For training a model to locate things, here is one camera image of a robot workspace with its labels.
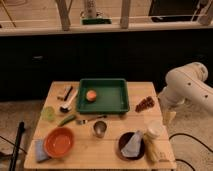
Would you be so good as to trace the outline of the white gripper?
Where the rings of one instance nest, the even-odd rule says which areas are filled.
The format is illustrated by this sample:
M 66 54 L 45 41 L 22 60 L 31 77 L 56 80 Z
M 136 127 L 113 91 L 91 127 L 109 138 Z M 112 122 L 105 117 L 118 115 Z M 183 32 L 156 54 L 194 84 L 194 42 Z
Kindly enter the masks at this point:
M 176 111 L 174 110 L 174 107 L 171 105 L 168 105 L 166 103 L 161 103 L 161 109 L 162 109 L 162 116 L 163 116 L 163 124 L 165 126 L 168 126 L 172 120 L 176 116 Z

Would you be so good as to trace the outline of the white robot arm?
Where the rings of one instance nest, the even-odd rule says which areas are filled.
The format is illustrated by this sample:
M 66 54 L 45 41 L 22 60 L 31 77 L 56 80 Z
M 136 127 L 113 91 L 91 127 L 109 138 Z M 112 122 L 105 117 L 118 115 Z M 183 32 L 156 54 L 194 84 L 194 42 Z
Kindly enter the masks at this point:
M 207 77 L 208 70 L 200 62 L 171 69 L 166 74 L 166 86 L 158 94 L 165 126 L 170 124 L 176 115 L 173 108 L 183 104 L 186 99 L 213 114 L 213 88 L 205 84 Z

